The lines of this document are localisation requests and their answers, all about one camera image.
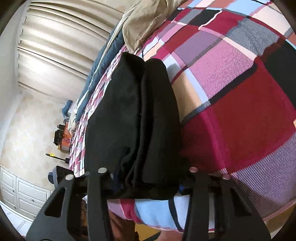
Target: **drawer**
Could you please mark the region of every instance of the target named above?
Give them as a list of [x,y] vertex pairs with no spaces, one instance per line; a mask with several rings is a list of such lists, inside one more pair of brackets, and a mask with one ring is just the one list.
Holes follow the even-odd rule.
[[0,183],[6,185],[9,189],[15,191],[16,176],[0,168]]
[[1,189],[2,202],[6,204],[8,207],[16,210],[16,204],[17,204],[16,194],[2,184],[0,185],[0,189]]
[[16,199],[18,212],[29,218],[35,218],[43,206],[20,195],[16,195]]
[[16,178],[16,193],[32,202],[43,205],[50,196],[50,190],[38,187]]

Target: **black garment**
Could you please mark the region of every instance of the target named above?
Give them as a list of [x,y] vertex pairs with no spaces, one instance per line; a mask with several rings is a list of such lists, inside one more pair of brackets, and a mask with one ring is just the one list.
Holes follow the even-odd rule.
[[106,167],[121,198],[168,199],[188,166],[179,157],[178,106],[166,67],[123,53],[86,129],[85,171]]

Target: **bed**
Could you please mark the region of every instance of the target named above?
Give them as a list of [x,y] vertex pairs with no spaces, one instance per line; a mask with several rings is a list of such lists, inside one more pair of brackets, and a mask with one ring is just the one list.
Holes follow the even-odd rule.
[[[295,33],[270,1],[189,0],[135,53],[167,67],[182,124],[181,155],[213,176],[230,174],[264,220],[296,203],[295,45]],[[125,51],[123,45],[77,125],[69,164],[77,177],[84,174],[88,119]],[[118,199],[108,207],[136,223],[182,232],[188,201],[174,197],[181,229],[168,201]]]

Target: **curtain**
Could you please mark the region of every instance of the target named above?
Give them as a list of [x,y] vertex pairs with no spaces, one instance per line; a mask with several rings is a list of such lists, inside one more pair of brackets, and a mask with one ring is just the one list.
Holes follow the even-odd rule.
[[95,0],[32,0],[17,39],[18,82],[75,101],[121,16]]

